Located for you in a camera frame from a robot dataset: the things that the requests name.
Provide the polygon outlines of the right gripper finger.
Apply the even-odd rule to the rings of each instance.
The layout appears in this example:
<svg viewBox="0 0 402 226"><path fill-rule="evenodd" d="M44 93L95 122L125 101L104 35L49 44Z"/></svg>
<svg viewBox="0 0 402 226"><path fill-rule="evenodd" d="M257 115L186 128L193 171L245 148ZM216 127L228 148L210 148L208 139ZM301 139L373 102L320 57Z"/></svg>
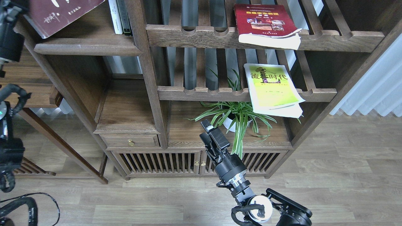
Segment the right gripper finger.
<svg viewBox="0 0 402 226"><path fill-rule="evenodd" d="M217 145L212 135L210 133L202 133L200 134L200 138L205 144L208 157L217 157Z"/></svg>
<svg viewBox="0 0 402 226"><path fill-rule="evenodd" d="M230 146L230 143L224 136L222 131L219 128L213 127L208 120L203 120L201 122L201 125L206 131L204 133L210 133L212 135L212 138L214 139L217 145L217 154L227 152L227 148Z"/></svg>

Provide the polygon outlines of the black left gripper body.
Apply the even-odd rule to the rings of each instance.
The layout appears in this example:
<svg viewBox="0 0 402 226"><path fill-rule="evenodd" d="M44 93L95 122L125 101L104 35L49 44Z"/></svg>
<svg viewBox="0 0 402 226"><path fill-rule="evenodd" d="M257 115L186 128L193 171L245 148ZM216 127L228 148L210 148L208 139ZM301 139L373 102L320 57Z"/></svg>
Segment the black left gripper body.
<svg viewBox="0 0 402 226"><path fill-rule="evenodd" d="M16 33L18 15L29 11L28 0L1 0L0 59L1 63L19 62L24 36Z"/></svg>

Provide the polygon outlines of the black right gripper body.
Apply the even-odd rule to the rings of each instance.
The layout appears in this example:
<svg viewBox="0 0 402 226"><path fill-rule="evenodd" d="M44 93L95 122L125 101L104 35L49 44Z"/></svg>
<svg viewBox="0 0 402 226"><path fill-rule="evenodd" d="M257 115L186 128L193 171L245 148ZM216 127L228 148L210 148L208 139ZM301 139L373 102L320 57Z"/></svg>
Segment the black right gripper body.
<svg viewBox="0 0 402 226"><path fill-rule="evenodd" d="M243 183L247 186L245 179L247 168L238 155L228 153L227 147L221 150L213 146L205 146L205 148L208 157L215 165L215 173L220 179L220 182L216 184L217 187L237 189Z"/></svg>

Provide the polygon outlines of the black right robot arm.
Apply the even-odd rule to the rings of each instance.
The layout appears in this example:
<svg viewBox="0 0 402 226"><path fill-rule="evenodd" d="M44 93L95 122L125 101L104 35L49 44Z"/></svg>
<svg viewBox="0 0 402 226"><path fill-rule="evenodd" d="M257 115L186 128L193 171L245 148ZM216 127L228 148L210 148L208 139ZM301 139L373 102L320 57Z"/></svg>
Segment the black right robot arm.
<svg viewBox="0 0 402 226"><path fill-rule="evenodd" d="M232 220L240 226L260 226L268 221L273 210L280 212L278 226L310 226L312 212L306 207L268 188L266 194L255 195L245 176L247 168L236 154L227 151L230 143L222 131L208 120L201 122L205 132L200 138L205 144L207 156L215 166L220 181L217 187L227 188L237 202L231 209Z"/></svg>

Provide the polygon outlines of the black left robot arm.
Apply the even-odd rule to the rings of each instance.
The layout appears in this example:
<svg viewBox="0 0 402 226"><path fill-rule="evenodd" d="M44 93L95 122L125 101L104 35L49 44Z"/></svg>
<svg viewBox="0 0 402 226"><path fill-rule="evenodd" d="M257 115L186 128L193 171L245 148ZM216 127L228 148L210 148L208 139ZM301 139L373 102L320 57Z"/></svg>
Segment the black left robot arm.
<svg viewBox="0 0 402 226"><path fill-rule="evenodd" d="M18 16L29 11L27 0L2 0L1 1L1 66L8 62L19 62L24 44L24 36L16 33L14 27ZM14 170L21 167L25 151L20 138L13 135L13 116L21 111L26 102L31 98L31 93L26 92L20 86L9 83L1 88L1 141L0 141L0 174L1 191L11 192L15 187ZM20 206L28 207L28 225L38 225L38 206L31 194L16 196L9 199L9 203L1 207L1 225L13 226L14 222L7 215Z"/></svg>

